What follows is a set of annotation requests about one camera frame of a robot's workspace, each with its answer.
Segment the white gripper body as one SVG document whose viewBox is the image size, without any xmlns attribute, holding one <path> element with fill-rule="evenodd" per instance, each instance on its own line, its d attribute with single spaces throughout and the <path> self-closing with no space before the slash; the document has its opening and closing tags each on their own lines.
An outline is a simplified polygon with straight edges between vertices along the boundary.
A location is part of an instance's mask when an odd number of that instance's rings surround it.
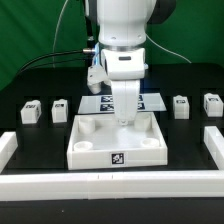
<svg viewBox="0 0 224 224">
<path fill-rule="evenodd" d="M 100 62 L 88 68 L 87 86 L 93 94 L 101 91 L 101 83 L 139 80 L 145 76 L 145 49 L 112 51 L 103 49 Z"/>
</svg>

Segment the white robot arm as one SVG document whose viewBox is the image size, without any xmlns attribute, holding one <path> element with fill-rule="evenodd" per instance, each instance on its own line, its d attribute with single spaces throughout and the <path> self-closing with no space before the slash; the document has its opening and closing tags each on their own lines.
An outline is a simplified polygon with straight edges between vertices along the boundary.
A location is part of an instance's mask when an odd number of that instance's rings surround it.
<svg viewBox="0 0 224 224">
<path fill-rule="evenodd" d="M 126 125 L 136 118 L 140 80 L 145 76 L 146 27 L 161 24 L 173 13 L 176 0 L 84 0 L 85 15 L 99 26 L 99 63 L 88 70 L 87 83 L 98 93 L 111 87 L 114 113 Z"/>
</svg>

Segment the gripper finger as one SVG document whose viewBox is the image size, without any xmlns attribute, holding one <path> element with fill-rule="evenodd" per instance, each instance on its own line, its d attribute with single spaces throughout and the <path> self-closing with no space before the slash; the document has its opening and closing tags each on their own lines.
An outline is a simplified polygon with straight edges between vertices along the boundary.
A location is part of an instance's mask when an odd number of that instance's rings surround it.
<svg viewBox="0 0 224 224">
<path fill-rule="evenodd" d="M 127 125 L 137 114 L 140 81 L 112 81 L 111 90 L 115 117 L 121 125 Z"/>
</svg>

